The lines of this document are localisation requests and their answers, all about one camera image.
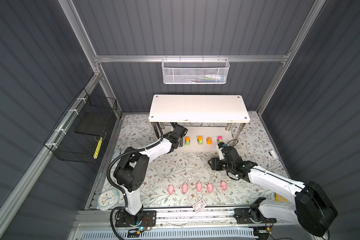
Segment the orange toy bulldozer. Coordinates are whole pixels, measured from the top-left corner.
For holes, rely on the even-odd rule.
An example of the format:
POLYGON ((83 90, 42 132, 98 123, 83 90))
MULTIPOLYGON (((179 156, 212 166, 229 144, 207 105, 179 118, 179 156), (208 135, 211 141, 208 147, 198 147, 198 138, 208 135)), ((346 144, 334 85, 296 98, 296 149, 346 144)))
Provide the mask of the orange toy bulldozer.
POLYGON ((212 145, 212 144, 213 144, 213 141, 212 141, 212 138, 211 138, 211 137, 207 137, 207 144, 208 144, 208 145, 212 145))

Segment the orange green mixer toy truck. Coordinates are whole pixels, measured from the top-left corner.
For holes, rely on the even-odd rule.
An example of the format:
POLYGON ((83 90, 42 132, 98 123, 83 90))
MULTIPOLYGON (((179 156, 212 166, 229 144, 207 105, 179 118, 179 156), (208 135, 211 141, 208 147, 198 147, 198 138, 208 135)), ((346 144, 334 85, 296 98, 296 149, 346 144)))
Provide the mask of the orange green mixer toy truck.
POLYGON ((198 141, 198 144, 199 144, 199 145, 203 145, 203 144, 204 144, 204 141, 203 141, 203 137, 202 137, 202 136, 198 136, 197 141, 198 141))

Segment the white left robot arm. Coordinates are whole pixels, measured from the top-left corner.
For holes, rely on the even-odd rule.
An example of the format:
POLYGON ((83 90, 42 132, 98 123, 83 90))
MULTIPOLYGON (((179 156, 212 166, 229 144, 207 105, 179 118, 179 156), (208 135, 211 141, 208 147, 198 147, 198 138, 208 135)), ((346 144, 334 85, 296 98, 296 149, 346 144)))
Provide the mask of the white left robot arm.
POLYGON ((113 159, 107 168, 107 180, 114 188, 120 190, 125 200, 125 211, 129 216, 138 218, 142 215, 143 204, 140 198, 140 187, 144 182, 149 163, 156 158, 176 150, 188 129, 171 123, 173 130, 166 134, 159 129, 160 137, 154 143, 135 149, 128 147, 124 153, 113 159))

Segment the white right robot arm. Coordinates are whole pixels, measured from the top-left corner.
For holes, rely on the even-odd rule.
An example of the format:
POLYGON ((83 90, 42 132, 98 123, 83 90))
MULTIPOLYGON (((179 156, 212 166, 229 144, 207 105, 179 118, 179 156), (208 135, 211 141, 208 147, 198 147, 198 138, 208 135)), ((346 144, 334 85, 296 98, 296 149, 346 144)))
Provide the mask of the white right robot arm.
POLYGON ((253 223, 276 219, 299 224, 316 237, 330 234, 329 228, 338 211, 316 182, 294 181, 264 169, 252 161, 243 161, 233 146, 220 143, 216 146, 219 156, 208 161, 214 171, 224 171, 232 180, 244 180, 262 186, 287 199, 286 203, 257 198, 245 217, 253 223))

